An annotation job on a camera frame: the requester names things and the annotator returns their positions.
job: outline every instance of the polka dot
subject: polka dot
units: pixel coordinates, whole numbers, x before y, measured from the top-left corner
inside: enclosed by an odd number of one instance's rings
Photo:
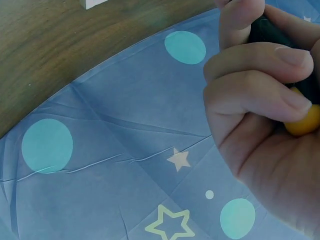
[[[208,190],[208,191],[205,192],[205,197],[206,197],[206,199],[211,200],[211,199],[214,198],[214,196],[215,196],[215,194],[214,194],[214,192],[211,191],[211,190]]]
[[[220,223],[225,235],[230,239],[243,238],[252,229],[256,211],[251,202],[238,198],[228,202],[222,209]]]
[[[206,56],[206,46],[196,34],[175,31],[166,36],[164,45],[168,53],[181,63],[194,65]]]
[[[33,124],[22,139],[22,155],[26,164],[41,174],[62,170],[73,151],[73,139],[60,121],[46,118]]]

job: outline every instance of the finger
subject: finger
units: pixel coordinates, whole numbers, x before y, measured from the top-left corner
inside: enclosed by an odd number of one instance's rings
[[[246,113],[279,122],[296,122],[311,107],[311,102],[304,96],[256,70],[231,73],[211,81],[203,95],[206,115],[217,146]]]
[[[258,42],[233,46],[214,55],[203,71],[209,82],[227,74],[252,69],[288,84],[306,79],[314,69],[314,62],[309,51]]]
[[[251,23],[263,14],[264,9],[265,0],[233,0],[226,4],[220,14],[220,48],[246,43]]]
[[[264,13],[302,49],[310,51],[320,39],[320,25],[305,21],[270,5],[265,6]]]

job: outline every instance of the table surface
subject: table surface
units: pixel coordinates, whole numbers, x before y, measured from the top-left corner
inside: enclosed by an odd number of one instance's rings
[[[0,137],[97,64],[213,0],[0,0]]]

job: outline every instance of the marker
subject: marker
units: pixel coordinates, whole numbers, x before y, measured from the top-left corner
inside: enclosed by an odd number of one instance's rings
[[[269,42],[299,49],[264,14],[251,24],[248,43],[257,42]],[[320,90],[315,72],[313,71],[305,80],[286,84],[286,86],[309,99],[312,102],[312,107],[304,119],[298,122],[284,123],[285,128],[289,133],[297,137],[312,133],[320,127]]]

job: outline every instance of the blue tablecloth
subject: blue tablecloth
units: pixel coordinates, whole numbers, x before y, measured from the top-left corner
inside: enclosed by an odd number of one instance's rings
[[[318,0],[268,3],[318,22]],[[219,11],[124,50],[0,139],[0,240],[303,240],[266,212],[207,125]]]

